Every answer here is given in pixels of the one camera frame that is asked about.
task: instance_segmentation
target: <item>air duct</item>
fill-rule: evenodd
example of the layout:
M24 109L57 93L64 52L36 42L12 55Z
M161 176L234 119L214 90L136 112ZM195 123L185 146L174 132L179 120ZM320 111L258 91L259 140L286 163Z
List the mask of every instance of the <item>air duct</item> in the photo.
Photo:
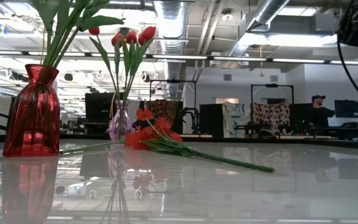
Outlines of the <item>air duct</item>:
M256 10L244 15L239 26L239 33L242 33L242 35L234 44L233 48L227 53L227 56L242 56L249 47L246 44L246 41L249 38L247 36L249 34L247 31L256 29L262 25L265 26L261 27L261 29L266 29L265 31L268 31L270 29L270 22L289 2L290 0L260 0Z
M161 38L172 39L160 42L164 54L181 55L184 53L185 43L175 39L185 36L187 3L180 1L154 1L158 15L158 34ZM164 73L166 79L180 79L181 63L165 62ZM168 87L170 98L181 96L176 86Z

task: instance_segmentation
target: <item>red glass vase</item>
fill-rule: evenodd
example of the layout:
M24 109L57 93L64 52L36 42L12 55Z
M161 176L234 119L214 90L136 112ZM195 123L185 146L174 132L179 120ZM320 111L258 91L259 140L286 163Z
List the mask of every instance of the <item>red glass vase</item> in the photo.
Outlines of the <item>red glass vase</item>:
M58 157L2 162L2 214L9 224L43 224L53 204Z
M54 156L59 153L60 105L52 83L59 71L26 65L29 84L16 97L4 156Z

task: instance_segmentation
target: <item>orange flower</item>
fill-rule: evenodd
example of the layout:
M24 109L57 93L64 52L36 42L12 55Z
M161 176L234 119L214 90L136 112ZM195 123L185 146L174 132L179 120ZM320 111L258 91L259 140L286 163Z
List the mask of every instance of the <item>orange flower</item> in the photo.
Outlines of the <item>orange flower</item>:
M144 111L140 108L137 109L136 120L146 121L146 120L151 120L151 119L153 119L153 114L149 109L145 108Z

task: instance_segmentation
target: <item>red tulip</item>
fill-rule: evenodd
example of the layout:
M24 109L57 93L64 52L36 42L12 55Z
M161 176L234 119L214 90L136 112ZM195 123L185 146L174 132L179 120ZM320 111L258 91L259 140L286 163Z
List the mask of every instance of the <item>red tulip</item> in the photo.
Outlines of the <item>red tulip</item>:
M128 44L131 44L131 41L134 41L134 44L136 44L136 33L135 31L129 31L127 35L125 36L125 39L127 40Z
M122 34L116 34L112 39L111 39L111 44L113 47L116 46L117 41L119 41L119 47L122 47L122 40L124 39L124 36Z
M89 33L92 34L92 35L99 35L100 34L100 29L99 29L99 27L90 28Z
M146 42L151 40L155 34L155 27L148 27L144 29L142 34Z
M143 34L141 34L141 35L139 36L139 44L140 44L141 46L143 46L144 43L146 43L146 40L144 39Z

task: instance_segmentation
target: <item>purple glass vase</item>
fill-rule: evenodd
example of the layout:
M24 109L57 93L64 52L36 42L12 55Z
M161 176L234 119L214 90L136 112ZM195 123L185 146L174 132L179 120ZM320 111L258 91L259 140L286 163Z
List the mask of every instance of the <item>purple glass vase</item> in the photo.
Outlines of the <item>purple glass vase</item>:
M116 114L110 122L109 126L109 135L112 141L120 141L125 138L126 133L133 131L131 120L128 116L128 105L129 102L124 102L121 100L121 103L118 103L116 100Z

